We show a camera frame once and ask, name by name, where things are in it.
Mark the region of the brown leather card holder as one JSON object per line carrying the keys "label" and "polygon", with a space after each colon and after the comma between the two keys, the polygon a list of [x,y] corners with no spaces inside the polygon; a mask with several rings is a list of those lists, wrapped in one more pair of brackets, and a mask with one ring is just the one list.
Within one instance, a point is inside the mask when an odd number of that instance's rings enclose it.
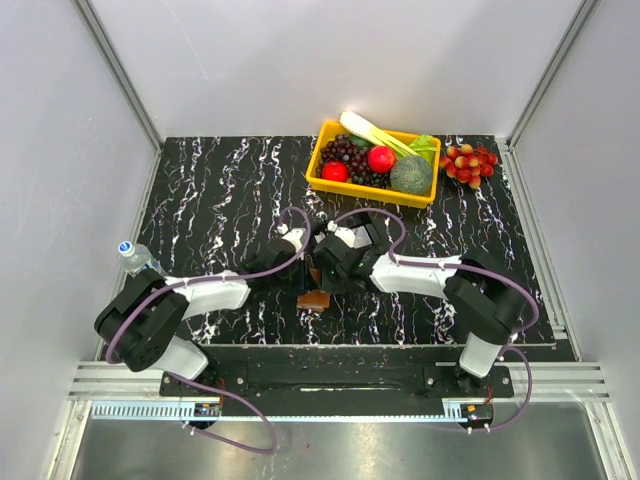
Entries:
{"label": "brown leather card holder", "polygon": [[321,271],[311,268],[305,277],[302,294],[297,297],[296,308],[298,310],[310,310],[322,313],[330,306],[331,294],[320,288],[322,279]]}

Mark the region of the black card box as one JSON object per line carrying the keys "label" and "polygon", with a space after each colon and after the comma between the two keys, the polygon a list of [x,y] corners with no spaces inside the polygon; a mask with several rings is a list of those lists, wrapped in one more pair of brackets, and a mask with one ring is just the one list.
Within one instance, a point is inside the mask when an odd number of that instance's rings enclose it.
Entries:
{"label": "black card box", "polygon": [[346,220],[346,226],[354,234],[354,248],[375,248],[382,251],[388,248],[388,238],[384,225],[374,218],[372,213],[356,213]]}

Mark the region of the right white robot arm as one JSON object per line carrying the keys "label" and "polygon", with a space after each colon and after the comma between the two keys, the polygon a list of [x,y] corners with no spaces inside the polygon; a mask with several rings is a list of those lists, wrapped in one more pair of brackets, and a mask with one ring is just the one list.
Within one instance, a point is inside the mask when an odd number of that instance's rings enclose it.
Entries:
{"label": "right white robot arm", "polygon": [[533,325],[539,307],[532,295],[506,275],[484,252],[445,258],[397,255],[381,243],[355,240],[351,234],[314,238],[313,265],[320,270],[320,289],[331,294],[355,292],[411,293],[440,298],[470,324],[455,375],[457,388],[469,396],[491,382],[494,362],[513,335],[527,329],[520,317],[529,309]]}

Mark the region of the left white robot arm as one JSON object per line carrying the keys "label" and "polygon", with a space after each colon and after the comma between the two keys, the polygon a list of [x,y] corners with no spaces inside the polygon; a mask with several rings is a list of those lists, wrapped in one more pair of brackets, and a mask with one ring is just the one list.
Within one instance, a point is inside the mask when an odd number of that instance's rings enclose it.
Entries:
{"label": "left white robot arm", "polygon": [[292,285],[307,243],[304,231],[295,228],[270,240],[237,271],[191,278],[139,273],[95,321],[107,346],[105,360],[123,363],[132,372],[178,374],[193,394],[209,393],[217,372],[195,342],[178,336],[180,325],[206,313],[242,310],[264,291]]}

